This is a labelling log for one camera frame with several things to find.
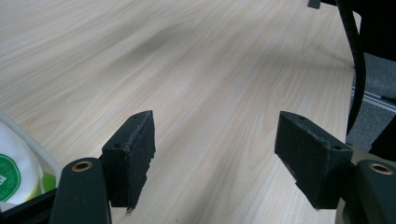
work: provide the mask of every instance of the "white container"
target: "white container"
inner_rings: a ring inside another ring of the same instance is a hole
[[[7,211],[58,187],[61,168],[24,129],[0,111],[0,209]]]

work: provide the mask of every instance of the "black bracket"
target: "black bracket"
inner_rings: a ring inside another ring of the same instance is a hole
[[[309,0],[308,7],[312,7],[314,9],[320,9],[320,0]]]
[[[280,112],[275,154],[314,208],[337,209],[342,198],[345,223],[396,223],[394,163],[371,156],[355,165],[353,153],[311,120]]]
[[[135,209],[154,157],[151,111],[128,118],[99,158],[67,164],[59,187],[0,213],[0,223],[111,223],[110,208]]]

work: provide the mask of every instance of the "wooden table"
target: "wooden table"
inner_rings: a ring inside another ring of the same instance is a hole
[[[345,140],[353,62],[303,0],[0,3],[0,109],[63,167],[151,109],[157,153],[114,223],[334,223],[274,154],[280,110]]]

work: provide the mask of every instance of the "metal screw hole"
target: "metal screw hole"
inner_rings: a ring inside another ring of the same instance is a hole
[[[378,163],[373,163],[373,164],[370,164],[370,168],[372,170],[376,171],[377,173],[382,174],[382,175],[393,175],[393,171],[390,170],[388,168],[388,166],[385,166],[385,165],[381,165],[381,164],[378,164]]]
[[[74,172],[83,172],[83,171],[89,170],[91,167],[92,167],[91,161],[81,161],[81,162],[76,163],[72,167],[72,170]]]

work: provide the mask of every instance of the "wood grain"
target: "wood grain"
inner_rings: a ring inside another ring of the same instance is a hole
[[[148,182],[114,223],[334,223],[274,154],[280,110],[345,140],[347,38],[306,4],[1,1],[0,109],[61,166],[153,110]]]

